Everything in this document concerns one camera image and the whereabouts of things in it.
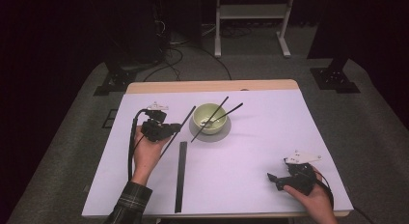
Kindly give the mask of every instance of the white table surface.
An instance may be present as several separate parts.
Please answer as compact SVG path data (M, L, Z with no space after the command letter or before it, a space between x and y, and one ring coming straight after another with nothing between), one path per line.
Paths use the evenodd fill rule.
M188 122L153 170L153 190L145 211L152 217L187 216L297 216L304 208L278 191L267 173L288 177L283 158L295 150L319 154L313 162L334 193L334 211L353 210L336 165L330 156L299 89L190 93L126 94L115 119L83 209L84 216L108 215L127 181L127 153L132 119L157 101L168 105L166 124L182 123L191 108L203 103L224 104L232 128L222 140L196 139ZM148 117L141 114L138 125ZM187 141L182 210L175 213L179 143Z

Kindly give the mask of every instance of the table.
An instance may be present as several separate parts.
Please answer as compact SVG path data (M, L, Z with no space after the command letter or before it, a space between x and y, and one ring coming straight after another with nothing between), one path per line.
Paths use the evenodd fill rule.
M194 105L221 103L229 110L231 127L219 139L199 137L183 127L153 170L148 187L153 194L145 216L290 217L304 208L270 182L267 173L287 177L283 158L295 150L319 154L314 162L335 197L335 215L353 210L340 175L293 80L144 82L129 85L95 173L82 215L108 215L127 181L126 160L132 119L153 102L168 105L166 124L181 123ZM178 145L187 141L181 212L175 213Z
M287 0L286 4L261 4L261 5L221 5L220 0L216 0L216 35L214 39L214 56L222 56L222 44L220 40L220 21L223 19L262 19L262 18L282 18L281 30L276 33L283 56L291 57L286 45L285 33L291 14L292 2Z

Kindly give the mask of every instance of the bowl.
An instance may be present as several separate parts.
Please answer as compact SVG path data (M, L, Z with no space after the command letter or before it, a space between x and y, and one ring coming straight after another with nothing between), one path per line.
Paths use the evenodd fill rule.
M206 103L197 107L195 112L193 113L193 122L195 123L195 127L198 130L201 129L202 125L208 120L208 118L210 118L210 116L214 113L214 111L217 110L218 107L219 105L214 103ZM216 112L216 114L214 114L211 120L214 121L225 114L226 111L223 109L223 107L220 107L220 109ZM202 133L208 135L216 134L217 132L222 130L227 119L228 117L225 116L212 124L210 122L203 128Z

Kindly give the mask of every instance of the plaid sleeve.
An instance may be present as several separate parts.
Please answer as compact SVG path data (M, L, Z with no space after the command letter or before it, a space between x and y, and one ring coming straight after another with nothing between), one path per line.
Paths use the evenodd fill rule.
M128 182L114 210L105 220L108 223L141 223L152 190L138 183Z

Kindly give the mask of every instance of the black ruler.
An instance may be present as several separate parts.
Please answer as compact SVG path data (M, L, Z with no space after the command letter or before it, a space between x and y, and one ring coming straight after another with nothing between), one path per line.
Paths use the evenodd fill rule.
M179 161L177 168L177 198L175 202L175 213L181 212L181 204L183 201L183 185L184 171L186 166L187 142L180 142L179 145Z

